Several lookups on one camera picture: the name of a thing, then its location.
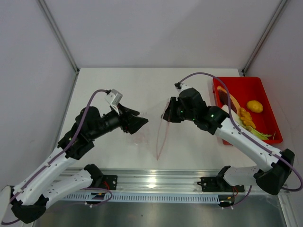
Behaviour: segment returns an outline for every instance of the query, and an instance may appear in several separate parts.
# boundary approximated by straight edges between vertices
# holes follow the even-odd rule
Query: clear plastic bag
[[[135,144],[142,152],[151,152],[155,159],[165,152],[165,142],[169,132],[169,123],[162,119],[168,107],[169,99],[160,101],[147,110],[140,111],[140,117],[147,118],[149,122],[138,132],[128,135],[128,143]]]

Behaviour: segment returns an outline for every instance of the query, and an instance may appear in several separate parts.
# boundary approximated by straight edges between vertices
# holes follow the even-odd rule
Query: red wire
[[[109,185],[108,185],[108,183],[107,183],[106,181],[104,181],[103,184],[105,184],[107,190],[109,190]]]
[[[234,197],[236,197],[236,196],[238,195],[238,193],[239,193],[239,192],[238,192],[238,190],[237,190],[237,188],[236,188],[235,186],[234,186],[234,187],[232,187],[232,191],[233,191],[233,189],[235,189],[235,190],[236,190],[236,193],[237,193],[237,194],[234,196]]]

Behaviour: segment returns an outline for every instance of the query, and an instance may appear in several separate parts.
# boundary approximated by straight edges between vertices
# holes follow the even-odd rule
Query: plastic food item
[[[222,109],[228,113],[228,106],[224,105],[222,106]],[[268,138],[271,137],[271,135],[266,135],[263,134],[261,132],[258,132],[257,130],[255,130],[254,128],[252,128],[251,126],[245,126],[243,124],[243,121],[240,119],[240,117],[234,112],[232,111],[232,118],[235,120],[236,123],[238,123],[239,125],[241,125],[243,128],[245,128],[247,131],[249,131],[251,134],[255,135],[256,137],[258,137],[260,140],[269,140]]]
[[[227,92],[226,90],[221,87],[221,86],[218,86],[217,87],[217,90],[218,90],[218,94],[219,94],[219,98],[220,98],[220,101],[224,104],[224,105],[227,105],[228,104],[228,101],[227,101]],[[234,96],[231,96],[231,108],[232,110],[238,115],[240,116],[240,105],[238,103],[238,101],[234,98]]]
[[[249,101],[246,106],[250,111],[255,113],[260,113],[263,111],[263,105],[256,100]]]
[[[252,121],[252,117],[249,112],[247,112],[244,108],[240,108],[241,117],[240,119],[243,121],[245,126],[251,126],[253,129],[256,129],[255,123]]]
[[[268,138],[271,137],[271,135],[267,135],[267,134],[263,134],[261,132],[258,132],[257,130],[255,130],[254,128],[252,128],[250,126],[245,127],[245,129],[247,131],[249,131],[251,134],[258,137],[260,140],[269,140]]]

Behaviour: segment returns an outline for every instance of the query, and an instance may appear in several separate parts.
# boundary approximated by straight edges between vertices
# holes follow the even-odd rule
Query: green vegetable
[[[271,137],[271,135],[258,132],[257,130],[253,129],[251,126],[247,126],[245,127],[245,129],[249,131],[251,134],[253,134],[254,136],[258,137],[260,140],[268,140],[268,138]]]

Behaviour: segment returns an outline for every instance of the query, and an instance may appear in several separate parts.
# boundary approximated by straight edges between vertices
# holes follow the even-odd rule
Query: black mounting bracket
[[[235,199],[230,198],[230,196],[219,195],[218,197],[220,201],[220,203],[218,204],[219,207],[230,207],[235,204]]]
[[[201,177],[201,181],[197,183],[202,187],[203,192],[233,192],[233,186],[229,184],[225,184],[224,187],[220,187],[219,183],[217,182],[216,176],[204,176]],[[245,192],[243,185],[236,185],[234,186],[238,192]]]
[[[111,191],[115,191],[117,189],[118,184],[118,176],[117,175],[104,175],[104,182],[106,182]]]

